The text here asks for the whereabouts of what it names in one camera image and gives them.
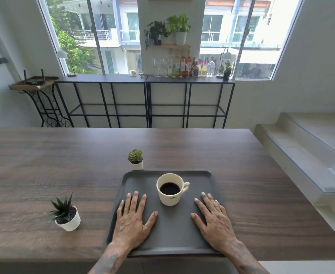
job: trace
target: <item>potted plant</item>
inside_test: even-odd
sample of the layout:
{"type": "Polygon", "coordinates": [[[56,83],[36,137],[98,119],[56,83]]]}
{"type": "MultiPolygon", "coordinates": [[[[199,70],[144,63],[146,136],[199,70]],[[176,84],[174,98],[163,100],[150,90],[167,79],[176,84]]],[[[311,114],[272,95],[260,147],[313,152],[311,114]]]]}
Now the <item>potted plant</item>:
{"type": "Polygon", "coordinates": [[[187,39],[187,33],[191,28],[191,26],[188,25],[188,19],[185,13],[180,14],[179,17],[173,15],[166,19],[169,24],[168,31],[175,32],[175,44],[178,46],[183,46],[187,39]]]}
{"type": "Polygon", "coordinates": [[[81,222],[79,212],[77,207],[71,204],[72,193],[70,199],[67,200],[65,197],[65,201],[62,202],[59,198],[56,198],[56,202],[52,202],[53,206],[56,210],[50,212],[54,216],[53,220],[55,223],[70,232],[75,230],[81,222]]]}
{"type": "Polygon", "coordinates": [[[225,62],[225,70],[224,70],[224,81],[228,81],[231,75],[231,63],[225,62]]]}
{"type": "Polygon", "coordinates": [[[165,28],[165,22],[153,21],[147,25],[150,27],[149,30],[144,30],[146,36],[146,50],[148,47],[148,41],[152,39],[154,45],[161,45],[161,36],[168,37],[170,32],[165,28]]]}
{"type": "Polygon", "coordinates": [[[143,157],[141,150],[134,149],[132,152],[129,152],[128,160],[132,164],[133,170],[143,169],[143,157]]]}

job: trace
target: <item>white pot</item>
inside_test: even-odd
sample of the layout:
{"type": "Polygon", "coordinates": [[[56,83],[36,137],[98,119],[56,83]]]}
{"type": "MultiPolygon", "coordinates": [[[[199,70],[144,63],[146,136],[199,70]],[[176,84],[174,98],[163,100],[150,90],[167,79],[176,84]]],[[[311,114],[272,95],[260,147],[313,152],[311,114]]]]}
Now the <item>white pot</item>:
{"type": "Polygon", "coordinates": [[[131,163],[131,165],[132,165],[132,170],[142,170],[143,169],[143,159],[140,163],[137,163],[137,164],[131,163]]]}
{"type": "Polygon", "coordinates": [[[55,221],[55,223],[62,227],[63,229],[65,229],[66,231],[68,232],[71,232],[73,230],[75,230],[79,225],[80,225],[80,222],[81,222],[81,219],[80,219],[80,216],[79,216],[79,211],[77,210],[77,207],[73,206],[75,209],[76,209],[76,215],[74,216],[74,218],[66,223],[66,224],[58,224],[57,221],[55,221]]]}
{"type": "Polygon", "coordinates": [[[185,40],[187,39],[187,32],[175,32],[175,44],[178,46],[183,46],[185,40]]]}

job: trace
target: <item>liquor bottle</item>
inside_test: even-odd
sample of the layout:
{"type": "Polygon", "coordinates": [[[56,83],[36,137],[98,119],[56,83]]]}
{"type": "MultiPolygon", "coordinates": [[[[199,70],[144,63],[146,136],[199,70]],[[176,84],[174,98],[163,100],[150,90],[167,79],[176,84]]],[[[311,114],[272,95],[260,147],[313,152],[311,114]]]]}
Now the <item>liquor bottle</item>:
{"type": "Polygon", "coordinates": [[[197,78],[198,77],[198,61],[194,57],[194,66],[192,68],[192,77],[197,78]]]}
{"type": "Polygon", "coordinates": [[[176,50],[175,52],[175,58],[174,58],[174,71],[173,71],[174,77],[179,77],[180,75],[180,59],[179,59],[179,50],[176,50]]]}
{"type": "Polygon", "coordinates": [[[207,66],[207,77],[213,77],[216,64],[213,62],[214,57],[211,56],[211,62],[207,66]]]}
{"type": "Polygon", "coordinates": [[[205,77],[207,75],[207,59],[204,59],[203,66],[202,66],[202,76],[205,77]]]}
{"type": "Polygon", "coordinates": [[[191,57],[191,51],[190,49],[188,50],[188,57],[185,59],[185,64],[186,64],[186,67],[185,67],[185,73],[184,73],[184,76],[185,77],[191,77],[191,68],[192,68],[192,63],[193,63],[193,60],[192,60],[192,57],[191,57]]]}
{"type": "Polygon", "coordinates": [[[198,60],[198,76],[202,76],[202,59],[198,60]]]}
{"type": "Polygon", "coordinates": [[[180,58],[180,76],[186,77],[185,75],[185,57],[184,57],[184,50],[181,51],[181,58],[180,58]]]}
{"type": "Polygon", "coordinates": [[[167,76],[172,77],[174,74],[174,59],[173,56],[173,49],[169,49],[169,58],[167,60],[167,76]]]}

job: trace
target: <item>forearm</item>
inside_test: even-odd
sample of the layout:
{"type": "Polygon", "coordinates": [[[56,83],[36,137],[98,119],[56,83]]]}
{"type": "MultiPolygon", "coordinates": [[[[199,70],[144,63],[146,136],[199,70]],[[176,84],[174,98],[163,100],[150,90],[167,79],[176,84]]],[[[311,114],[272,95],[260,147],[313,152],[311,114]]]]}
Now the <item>forearm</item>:
{"type": "Polygon", "coordinates": [[[129,252],[128,248],[112,241],[89,274],[116,273],[129,252]]]}
{"type": "Polygon", "coordinates": [[[269,274],[246,246],[238,240],[229,248],[225,248],[224,255],[233,263],[239,274],[269,274]]]}

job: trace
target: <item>wooden table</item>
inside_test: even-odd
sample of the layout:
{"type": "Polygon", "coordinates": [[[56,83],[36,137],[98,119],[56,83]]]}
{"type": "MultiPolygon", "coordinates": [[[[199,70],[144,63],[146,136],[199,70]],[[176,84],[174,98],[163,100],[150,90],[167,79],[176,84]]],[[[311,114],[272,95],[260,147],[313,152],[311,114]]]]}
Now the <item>wooden table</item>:
{"type": "Polygon", "coordinates": [[[258,260],[335,259],[335,232],[249,130],[0,128],[0,260],[96,261],[127,154],[145,169],[208,169],[258,260]],[[81,225],[46,214],[69,196],[81,225]]]}

